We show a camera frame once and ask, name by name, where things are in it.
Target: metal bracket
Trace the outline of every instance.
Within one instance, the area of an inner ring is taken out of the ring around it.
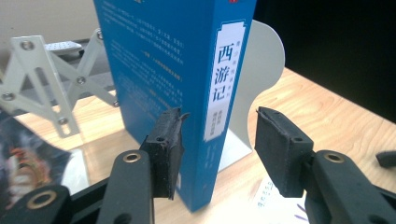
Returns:
[[[59,136],[68,137],[79,133],[72,110],[82,93],[90,92],[109,105],[118,106],[115,96],[89,78],[97,56],[104,50],[100,29],[93,32],[77,69],[45,50],[41,35],[11,38],[11,46],[12,55],[0,83],[0,106],[8,113],[17,108],[34,113],[51,121]],[[72,81],[67,91],[60,76]],[[32,82],[38,101],[21,94],[26,78]],[[58,106],[52,106],[50,95]]]

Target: metal bolt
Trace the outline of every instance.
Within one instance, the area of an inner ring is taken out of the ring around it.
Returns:
[[[98,37],[98,39],[103,40],[103,35],[102,35],[102,31],[101,31],[101,30],[99,30],[99,31],[96,33],[96,36]]]
[[[67,122],[68,122],[68,120],[65,119],[65,118],[61,118],[61,119],[58,120],[58,123],[59,123],[60,125],[64,125],[64,124],[66,124]]]
[[[12,92],[3,93],[1,96],[5,101],[13,101],[15,99],[15,94]]]
[[[86,81],[87,81],[87,79],[85,79],[85,77],[78,77],[78,78],[77,78],[77,83],[78,83],[79,85],[84,84]]]
[[[119,101],[115,101],[115,102],[113,102],[113,106],[114,106],[114,107],[119,107],[119,106],[120,106],[120,103],[119,103]]]
[[[35,44],[30,40],[24,40],[21,42],[21,48],[24,50],[32,50],[35,48]]]

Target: blue book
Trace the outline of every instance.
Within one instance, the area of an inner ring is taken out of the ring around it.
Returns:
[[[181,107],[177,192],[210,203],[256,0],[94,0],[127,131],[142,143]]]

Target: white label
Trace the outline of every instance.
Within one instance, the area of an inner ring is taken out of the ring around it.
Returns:
[[[205,123],[206,142],[224,132],[245,30],[242,21],[222,24],[218,30]]]

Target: wooden table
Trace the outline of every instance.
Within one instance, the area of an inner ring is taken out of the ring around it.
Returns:
[[[379,151],[396,149],[394,123],[288,69],[251,106],[247,125],[251,143],[254,143],[255,110],[259,105],[289,117],[315,142],[314,150],[331,149],[347,154],[374,184],[396,192],[396,168],[383,169],[375,159]],[[66,139],[58,138],[50,123],[36,116],[24,115],[19,120],[57,147],[84,149],[92,184],[109,175],[118,154],[139,148],[124,130],[118,108],[90,97],[78,101],[75,116],[81,134]],[[262,223],[252,200],[265,176],[264,167],[253,151],[219,173],[211,204],[196,213],[190,213],[178,196],[173,202],[156,199],[156,223]]]

